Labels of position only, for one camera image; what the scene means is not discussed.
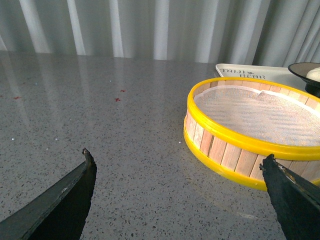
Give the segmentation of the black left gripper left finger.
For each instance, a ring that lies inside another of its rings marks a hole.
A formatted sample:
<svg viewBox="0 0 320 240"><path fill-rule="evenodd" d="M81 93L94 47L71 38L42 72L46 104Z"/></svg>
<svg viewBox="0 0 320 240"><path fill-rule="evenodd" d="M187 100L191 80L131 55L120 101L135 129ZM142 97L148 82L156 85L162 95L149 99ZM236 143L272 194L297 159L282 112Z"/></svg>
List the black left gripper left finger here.
<svg viewBox="0 0 320 240"><path fill-rule="evenodd" d="M85 161L25 207L0 223L2 240L78 240L91 208L97 165L84 148Z"/></svg>

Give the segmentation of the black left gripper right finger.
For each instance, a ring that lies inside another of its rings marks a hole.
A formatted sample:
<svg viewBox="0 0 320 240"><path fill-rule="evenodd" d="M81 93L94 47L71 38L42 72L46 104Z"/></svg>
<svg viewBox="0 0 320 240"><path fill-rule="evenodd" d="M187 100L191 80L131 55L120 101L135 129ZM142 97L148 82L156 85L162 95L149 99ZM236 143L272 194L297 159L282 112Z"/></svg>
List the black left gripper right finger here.
<svg viewBox="0 0 320 240"><path fill-rule="evenodd" d="M320 238L320 188L278 163L273 154L259 165L287 240Z"/></svg>

